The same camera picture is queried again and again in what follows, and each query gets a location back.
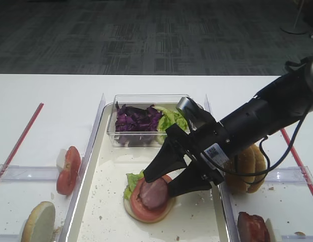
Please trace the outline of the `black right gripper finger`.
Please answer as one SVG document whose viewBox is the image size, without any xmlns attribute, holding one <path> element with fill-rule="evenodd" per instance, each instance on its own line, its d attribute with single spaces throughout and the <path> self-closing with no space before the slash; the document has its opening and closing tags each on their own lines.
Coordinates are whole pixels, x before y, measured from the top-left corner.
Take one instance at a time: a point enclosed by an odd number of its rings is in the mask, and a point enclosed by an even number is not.
<svg viewBox="0 0 313 242">
<path fill-rule="evenodd" d="M 191 162 L 168 184 L 168 193 L 170 197 L 177 197 L 195 191 L 208 191 L 211 188 L 210 182 L 202 179 L 197 166 Z"/>
<path fill-rule="evenodd" d="M 172 171 L 186 168 L 184 156 L 182 146 L 171 138 L 166 138 L 157 155 L 143 172 L 145 181 L 151 183 Z"/>
</svg>

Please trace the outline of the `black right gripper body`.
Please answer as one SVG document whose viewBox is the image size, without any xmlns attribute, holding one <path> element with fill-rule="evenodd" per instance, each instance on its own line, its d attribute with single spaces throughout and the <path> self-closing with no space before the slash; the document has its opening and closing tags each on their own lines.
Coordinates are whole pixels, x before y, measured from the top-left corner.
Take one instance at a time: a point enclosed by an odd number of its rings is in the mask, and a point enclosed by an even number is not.
<svg viewBox="0 0 313 242">
<path fill-rule="evenodd" d="M 166 129 L 167 138 L 182 146 L 187 166 L 193 162 L 202 179 L 215 185 L 224 182 L 218 166 L 220 159 L 228 161 L 228 152 L 223 150 L 223 142 L 228 138 L 227 132 L 209 112 L 189 97 L 183 97 L 176 108 L 187 121 L 190 132 L 186 133 L 177 124 L 173 124 Z"/>
</svg>

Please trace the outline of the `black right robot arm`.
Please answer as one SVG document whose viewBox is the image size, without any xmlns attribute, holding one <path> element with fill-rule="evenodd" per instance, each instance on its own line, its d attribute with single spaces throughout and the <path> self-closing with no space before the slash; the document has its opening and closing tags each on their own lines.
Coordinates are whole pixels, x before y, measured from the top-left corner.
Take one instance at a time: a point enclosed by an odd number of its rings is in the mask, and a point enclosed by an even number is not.
<svg viewBox="0 0 313 242">
<path fill-rule="evenodd" d="M 230 158 L 284 127 L 301 126 L 313 111 L 313 56 L 285 65 L 287 74 L 220 121 L 191 98 L 181 98 L 176 108 L 190 131 L 186 133 L 177 124 L 166 130 L 161 149 L 144 170 L 145 181 L 151 183 L 181 169 L 169 183 L 170 197 L 210 190 L 223 182 L 227 172 L 223 165 Z"/>
</svg>

